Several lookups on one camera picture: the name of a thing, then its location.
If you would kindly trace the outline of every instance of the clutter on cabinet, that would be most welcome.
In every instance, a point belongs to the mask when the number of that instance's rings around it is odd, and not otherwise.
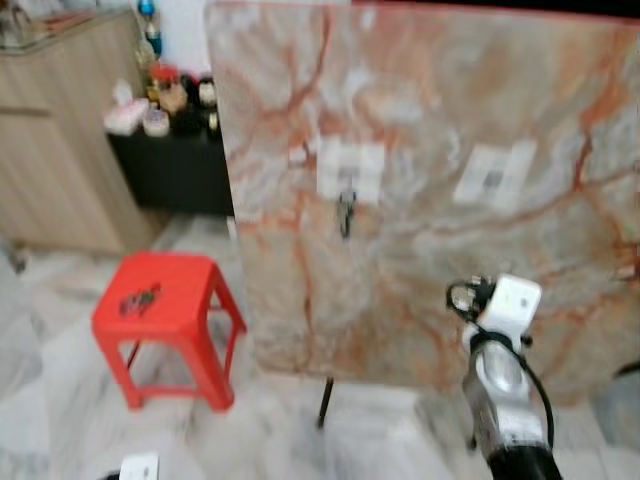
[[[149,76],[160,85],[167,86],[179,81],[180,71],[172,65],[154,62],[149,68]]]
[[[144,38],[151,45],[155,58],[162,55],[162,35],[160,33],[159,18],[152,0],[139,0],[138,13],[144,22]]]
[[[149,109],[149,100],[138,98],[124,106],[112,109],[104,118],[104,128],[116,135],[131,135]]]
[[[180,75],[180,84],[187,92],[187,102],[190,105],[198,105],[198,82],[191,75],[183,73]]]
[[[198,84],[198,99],[201,108],[214,108],[217,104],[216,87],[212,77],[202,77]]]
[[[116,86],[113,87],[113,99],[116,101],[116,105],[124,107],[128,103],[133,101],[133,90],[131,85],[126,80],[120,78],[116,82]]]
[[[220,136],[220,125],[217,113],[209,114],[207,119],[207,135],[209,138],[217,138]]]
[[[153,62],[156,61],[156,53],[153,51],[153,46],[144,37],[140,39],[136,60],[138,61],[138,68],[145,74],[149,71]]]
[[[150,137],[164,137],[169,133],[169,126],[169,115],[158,108],[147,110],[142,120],[142,127]]]
[[[171,83],[167,88],[161,88],[158,93],[158,103],[170,115],[187,106],[187,92],[180,83]]]
[[[28,41],[32,33],[32,22],[27,12],[17,3],[0,0],[0,40],[4,44],[7,39],[15,37],[16,43]]]
[[[160,99],[160,82],[156,79],[149,79],[146,87],[147,98],[150,102],[158,103]]]
[[[171,132],[176,136],[198,135],[201,131],[200,113],[193,105],[187,105],[171,117]]]

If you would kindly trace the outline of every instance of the cabinet door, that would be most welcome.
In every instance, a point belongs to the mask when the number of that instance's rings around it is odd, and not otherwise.
[[[47,112],[44,94],[51,77],[46,74],[41,53],[0,57],[0,109]]]
[[[27,243],[117,249],[74,152],[52,118],[0,115],[0,232]]]

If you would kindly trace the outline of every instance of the wooden cabinet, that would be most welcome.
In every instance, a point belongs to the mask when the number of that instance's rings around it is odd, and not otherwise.
[[[135,204],[102,128],[116,81],[142,88],[137,41],[120,11],[0,51],[0,235],[113,253],[153,241],[162,219]]]

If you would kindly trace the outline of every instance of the sticker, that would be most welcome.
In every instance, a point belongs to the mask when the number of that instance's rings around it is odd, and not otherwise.
[[[476,145],[453,194],[454,202],[513,209],[535,152],[536,142],[529,140],[517,142],[511,149]]]

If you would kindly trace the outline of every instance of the black stool logo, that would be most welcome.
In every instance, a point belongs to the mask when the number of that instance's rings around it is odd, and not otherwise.
[[[146,290],[128,295],[120,302],[120,315],[126,317],[132,313],[143,316],[147,309],[156,301],[160,295],[160,284],[154,283]]]

